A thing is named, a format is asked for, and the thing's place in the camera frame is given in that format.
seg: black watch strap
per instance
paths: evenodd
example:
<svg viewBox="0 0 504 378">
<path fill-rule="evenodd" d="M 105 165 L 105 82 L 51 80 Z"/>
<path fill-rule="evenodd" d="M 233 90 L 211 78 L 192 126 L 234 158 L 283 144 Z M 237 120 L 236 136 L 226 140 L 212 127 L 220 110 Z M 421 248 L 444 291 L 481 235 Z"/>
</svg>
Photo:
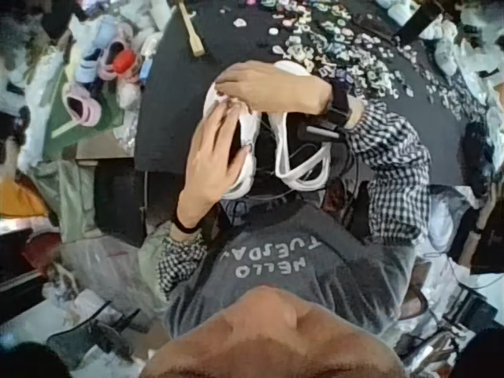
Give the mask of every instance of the black watch strap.
<svg viewBox="0 0 504 378">
<path fill-rule="evenodd" d="M 472 230 L 475 234 L 481 235 L 483 234 L 483 230 L 479 228 L 478 226 L 474 226 L 474 229 Z"/>
<path fill-rule="evenodd" d="M 336 128 L 344 127 L 352 115 L 352 110 L 348 104 L 348 94 L 346 88 L 338 81 L 331 82 L 332 101 L 327 108 L 327 121 Z"/>
<path fill-rule="evenodd" d="M 176 213 L 176 208 L 175 208 L 175 211 L 173 212 L 173 215 L 172 215 L 172 222 L 184 234 L 194 234 L 201 227 L 201 221 L 198 224 L 196 224 L 193 228 L 188 228 L 188 227 L 184 226 L 182 224 L 182 222 L 180 221 L 179 216 Z"/>
</svg>

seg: blue object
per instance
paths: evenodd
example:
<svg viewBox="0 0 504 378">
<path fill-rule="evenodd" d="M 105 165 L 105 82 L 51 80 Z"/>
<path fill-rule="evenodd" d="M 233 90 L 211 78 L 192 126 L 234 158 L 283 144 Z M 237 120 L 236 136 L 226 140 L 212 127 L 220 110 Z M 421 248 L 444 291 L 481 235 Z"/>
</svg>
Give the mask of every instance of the blue object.
<svg viewBox="0 0 504 378">
<path fill-rule="evenodd" d="M 146 83 L 147 78 L 149 77 L 150 67 L 152 67 L 152 57 L 147 58 L 143 62 L 142 68 L 140 69 L 139 78 L 140 81 L 144 84 Z"/>
</svg>

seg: black wristband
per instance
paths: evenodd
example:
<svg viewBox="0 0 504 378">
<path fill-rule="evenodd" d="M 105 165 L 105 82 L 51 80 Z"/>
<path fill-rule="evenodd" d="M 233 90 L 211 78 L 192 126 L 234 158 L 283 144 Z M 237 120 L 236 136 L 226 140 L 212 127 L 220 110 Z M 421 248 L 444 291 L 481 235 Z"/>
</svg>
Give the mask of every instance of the black wristband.
<svg viewBox="0 0 504 378">
<path fill-rule="evenodd" d="M 172 215 L 172 222 L 184 234 L 194 234 L 195 232 L 197 232 L 197 230 L 200 229 L 201 223 L 202 223 L 202 221 L 199 221 L 198 224 L 196 224 L 193 228 L 187 228 L 180 221 L 179 216 L 176 213 L 176 208 L 175 208 L 175 211 L 173 212 L 173 215 Z"/>
<path fill-rule="evenodd" d="M 474 229 L 472 230 L 472 232 L 474 232 L 477 235 L 483 234 L 483 230 L 481 228 L 479 228 L 478 226 L 474 226 Z"/>
</svg>

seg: finger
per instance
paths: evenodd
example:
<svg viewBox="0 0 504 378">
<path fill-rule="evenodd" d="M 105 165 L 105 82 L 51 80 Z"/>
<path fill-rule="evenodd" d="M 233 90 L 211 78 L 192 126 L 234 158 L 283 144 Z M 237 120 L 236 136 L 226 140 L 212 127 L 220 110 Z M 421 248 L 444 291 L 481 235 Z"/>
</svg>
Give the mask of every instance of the finger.
<svg viewBox="0 0 504 378">
<path fill-rule="evenodd" d="M 245 164 L 246 156 L 251 151 L 252 151 L 251 145 L 243 146 L 236 154 L 235 158 L 233 159 L 231 165 L 229 165 L 228 169 L 228 179 L 230 184 L 233 184 L 235 181 L 237 181 L 239 173 L 242 171 L 243 165 Z"/>
<path fill-rule="evenodd" d="M 226 69 L 216 79 L 215 84 L 241 81 L 246 78 L 245 69 Z"/>
<path fill-rule="evenodd" d="M 491 199 L 494 201 L 497 198 L 497 184 L 493 183 L 491 185 Z"/>
<path fill-rule="evenodd" d="M 193 134 L 191 138 L 191 147 L 189 147 L 189 155 L 187 156 L 187 161 L 192 161 L 196 155 L 196 153 L 199 151 L 201 144 L 202 144 L 202 125 L 203 125 L 203 120 L 201 120 L 196 126 L 195 133 Z"/>
<path fill-rule="evenodd" d="M 203 121 L 201 151 L 211 151 L 215 145 L 217 131 L 221 127 L 222 118 L 228 110 L 227 102 L 221 102 L 210 115 Z"/>
<path fill-rule="evenodd" d="M 236 82 L 216 83 L 215 90 L 223 93 L 228 97 L 234 97 L 243 100 L 242 85 Z"/>
<path fill-rule="evenodd" d="M 244 65 L 249 69 L 259 69 L 261 71 L 269 71 L 274 67 L 271 63 L 264 63 L 263 61 L 246 61 Z"/>
<path fill-rule="evenodd" d="M 239 113 L 241 106 L 236 104 L 232 107 L 231 112 L 225 118 L 222 127 L 219 130 L 219 135 L 215 141 L 215 154 L 219 154 L 225 161 L 228 161 L 229 150 L 236 127 L 238 126 Z"/>
</svg>

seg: hand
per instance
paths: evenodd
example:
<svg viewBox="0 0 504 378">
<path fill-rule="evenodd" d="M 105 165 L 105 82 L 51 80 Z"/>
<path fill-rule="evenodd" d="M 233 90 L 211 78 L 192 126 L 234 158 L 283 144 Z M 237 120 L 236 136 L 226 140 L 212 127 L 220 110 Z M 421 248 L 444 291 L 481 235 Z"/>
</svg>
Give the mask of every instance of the hand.
<svg viewBox="0 0 504 378">
<path fill-rule="evenodd" d="M 245 102 L 258 112 L 323 113 L 331 85 L 315 76 L 296 76 L 269 63 L 236 63 L 215 80 L 217 91 Z"/>
<path fill-rule="evenodd" d="M 202 120 L 191 141 L 186 182 L 179 196 L 177 216 L 192 228 L 209 212 L 238 178 L 251 146 L 244 146 L 228 165 L 232 138 L 243 104 L 222 102 Z"/>
<path fill-rule="evenodd" d="M 488 222 L 488 218 L 490 218 L 491 213 L 494 211 L 495 205 L 497 203 L 497 184 L 493 183 L 490 189 L 490 195 L 487 199 L 487 202 L 480 210 L 480 217 L 478 218 L 478 222 L 476 226 L 478 228 L 485 228 Z"/>
</svg>

